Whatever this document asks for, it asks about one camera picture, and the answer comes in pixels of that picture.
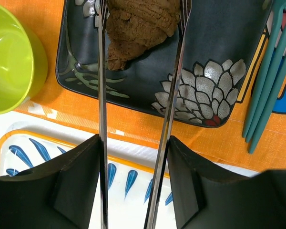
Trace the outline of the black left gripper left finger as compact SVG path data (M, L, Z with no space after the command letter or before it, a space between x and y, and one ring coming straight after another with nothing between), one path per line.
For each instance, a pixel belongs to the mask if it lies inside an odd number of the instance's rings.
M100 172L100 138L19 174L0 176L0 229L86 229Z

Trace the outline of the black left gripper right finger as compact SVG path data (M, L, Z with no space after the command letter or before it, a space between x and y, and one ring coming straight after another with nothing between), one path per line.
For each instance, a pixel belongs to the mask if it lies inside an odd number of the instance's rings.
M246 177L172 136L168 167L179 229L286 229L286 169Z

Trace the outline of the silver metal tongs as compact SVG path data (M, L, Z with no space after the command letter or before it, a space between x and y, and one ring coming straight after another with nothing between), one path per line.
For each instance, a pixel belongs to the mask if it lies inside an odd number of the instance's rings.
M168 103L164 117L161 141L157 153L153 182L148 202L144 228L153 229L156 226L157 212L161 196L163 176L166 166L169 139L174 120L174 111L178 97L183 56L185 47L185 33L192 9L192 1L181 1L179 42L175 59L174 74L171 82ZM107 155L107 110L106 110L106 72L105 72L105 25L107 21L107 2L99 2L98 26L98 100L99 100L99 136L100 136L100 191L101 191L101 228L109 227L108 221L108 155Z

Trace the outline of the brown croissant bread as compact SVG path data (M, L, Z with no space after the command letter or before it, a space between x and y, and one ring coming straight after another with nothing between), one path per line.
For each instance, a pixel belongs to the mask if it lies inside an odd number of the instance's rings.
M123 70L128 61L173 36L180 20L178 0L110 0L107 5L111 71Z

